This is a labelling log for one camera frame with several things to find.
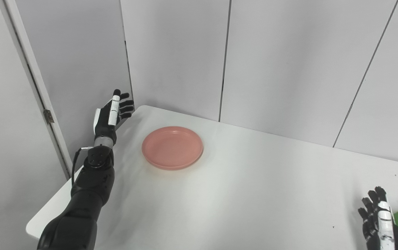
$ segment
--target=robotic hand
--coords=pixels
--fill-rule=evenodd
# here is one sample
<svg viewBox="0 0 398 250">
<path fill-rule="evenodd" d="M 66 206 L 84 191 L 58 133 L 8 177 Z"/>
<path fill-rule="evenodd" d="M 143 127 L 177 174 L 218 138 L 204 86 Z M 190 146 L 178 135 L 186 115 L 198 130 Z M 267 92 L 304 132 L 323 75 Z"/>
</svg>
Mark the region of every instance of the robotic hand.
<svg viewBox="0 0 398 250">
<path fill-rule="evenodd" d="M 88 150 L 83 168 L 74 182 L 74 157 L 71 201 L 66 209 L 51 220 L 43 230 L 37 249 L 40 250 L 93 250 L 96 243 L 97 219 L 109 199 L 114 183 L 113 145 L 117 136 L 115 126 L 121 119 L 131 117 L 134 102 L 123 101 L 128 93 L 115 90 L 113 98 L 96 110 L 94 119 L 94 146 Z"/>
<path fill-rule="evenodd" d="M 368 195 L 370 198 L 362 199 L 366 209 L 358 209 L 363 218 L 367 250 L 398 250 L 398 226 L 387 202 L 386 191 L 378 186 Z"/>
</svg>

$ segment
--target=black finger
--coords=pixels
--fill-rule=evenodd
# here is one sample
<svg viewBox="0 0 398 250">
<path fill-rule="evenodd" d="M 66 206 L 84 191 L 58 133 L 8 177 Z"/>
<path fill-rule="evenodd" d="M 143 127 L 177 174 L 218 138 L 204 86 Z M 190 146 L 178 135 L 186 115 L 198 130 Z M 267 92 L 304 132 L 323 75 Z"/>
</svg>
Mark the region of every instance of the black finger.
<svg viewBox="0 0 398 250">
<path fill-rule="evenodd" d="M 378 229 L 378 213 L 374 212 L 372 216 L 369 217 L 370 227 Z"/>
<path fill-rule="evenodd" d="M 375 192 L 376 194 L 378 194 L 378 199 L 380 201 L 388 201 L 386 198 L 386 191 L 384 191 L 384 189 L 380 186 L 375 187 Z"/>
<path fill-rule="evenodd" d="M 122 95 L 120 95 L 120 100 L 129 98 L 129 96 L 130 96 L 129 93 L 123 93 Z"/>
<path fill-rule="evenodd" d="M 124 106 L 131 106 L 134 105 L 133 100 L 126 100 L 118 104 L 119 108 L 123 108 Z"/>
<path fill-rule="evenodd" d="M 367 241 L 372 237 L 372 234 L 371 234 L 371 232 L 370 232 L 370 228 L 369 228 L 369 226 L 367 225 L 367 223 L 364 223 L 364 224 L 363 224 L 363 235 L 364 235 L 364 238 L 365 238 Z"/>
<path fill-rule="evenodd" d="M 133 106 L 125 106 L 124 108 L 119 109 L 119 113 L 125 113 L 133 110 L 134 110 Z"/>
<path fill-rule="evenodd" d="M 369 195 L 375 206 L 380 202 L 380 200 L 378 199 L 378 195 L 375 193 L 375 191 L 370 190 L 367 194 Z"/>
<path fill-rule="evenodd" d="M 361 218 L 363 218 L 363 220 L 367 220 L 369 218 L 369 215 L 367 214 L 366 209 L 364 208 L 359 208 L 358 209 L 359 215 L 361 215 Z"/>
<path fill-rule="evenodd" d="M 373 213 L 373 204 L 370 201 L 370 199 L 369 198 L 363 198 L 361 201 L 363 201 L 364 206 L 366 206 L 367 212 L 369 214 L 372 214 Z"/>
<path fill-rule="evenodd" d="M 120 114 L 120 119 L 125 119 L 125 118 L 130 118 L 130 117 L 131 117 L 131 113 Z"/>
</svg>

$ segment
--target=white wall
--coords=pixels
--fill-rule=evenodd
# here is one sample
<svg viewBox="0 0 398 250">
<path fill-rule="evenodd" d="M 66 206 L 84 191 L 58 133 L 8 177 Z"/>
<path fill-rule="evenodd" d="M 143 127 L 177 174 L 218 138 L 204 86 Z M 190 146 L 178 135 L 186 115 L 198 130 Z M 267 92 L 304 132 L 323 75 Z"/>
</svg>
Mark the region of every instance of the white wall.
<svg viewBox="0 0 398 250">
<path fill-rule="evenodd" d="M 398 160 L 398 5 L 335 147 Z"/>
<path fill-rule="evenodd" d="M 218 120 L 229 0 L 121 0 L 136 107 Z"/>
<path fill-rule="evenodd" d="M 79 147 L 93 143 L 95 109 L 105 105 L 114 89 L 131 91 L 120 2 L 16 3 L 73 157 Z"/>
<path fill-rule="evenodd" d="M 221 121 L 332 146 L 395 0 L 234 0 Z"/>
<path fill-rule="evenodd" d="M 65 182 L 0 1 L 0 249 L 36 249 L 27 222 Z"/>
</svg>

